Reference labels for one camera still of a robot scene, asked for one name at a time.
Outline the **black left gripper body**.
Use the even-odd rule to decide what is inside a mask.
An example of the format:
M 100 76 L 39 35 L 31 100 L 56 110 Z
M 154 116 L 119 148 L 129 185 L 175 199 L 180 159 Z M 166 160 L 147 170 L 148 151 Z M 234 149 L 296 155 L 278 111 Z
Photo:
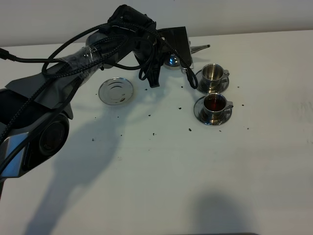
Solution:
M 189 42 L 186 27 L 172 27 L 156 29 L 156 22 L 147 15 L 138 12 L 127 5 L 119 6 L 113 15 L 108 19 L 110 26 L 119 26 L 121 28 L 133 31 L 138 37 L 147 38 L 154 44 L 154 63 L 164 63 L 166 54 L 175 54 L 182 59 L 187 58 L 189 52 Z

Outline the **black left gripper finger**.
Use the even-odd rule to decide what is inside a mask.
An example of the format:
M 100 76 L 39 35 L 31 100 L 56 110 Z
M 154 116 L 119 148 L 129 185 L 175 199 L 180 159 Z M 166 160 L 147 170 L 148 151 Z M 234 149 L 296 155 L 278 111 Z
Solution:
M 160 65 L 153 65 L 150 69 L 147 71 L 147 79 L 149 82 L 149 86 L 151 88 L 157 88 L 159 87 L 159 74 L 160 74 Z

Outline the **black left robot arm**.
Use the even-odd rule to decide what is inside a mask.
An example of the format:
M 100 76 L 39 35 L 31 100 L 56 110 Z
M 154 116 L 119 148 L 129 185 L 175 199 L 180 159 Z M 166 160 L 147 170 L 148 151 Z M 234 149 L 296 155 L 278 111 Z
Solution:
M 0 57 L 19 63 L 41 63 L 39 74 L 9 82 L 0 91 L 0 179 L 19 178 L 55 155 L 65 144 L 70 102 L 97 71 L 130 70 L 120 61 L 133 53 L 134 70 L 151 88 L 159 86 L 165 57 L 176 55 L 192 88 L 191 53 L 184 26 L 157 29 L 147 15 L 119 6 L 105 24 L 69 39 L 46 59 L 19 58 L 2 49 Z

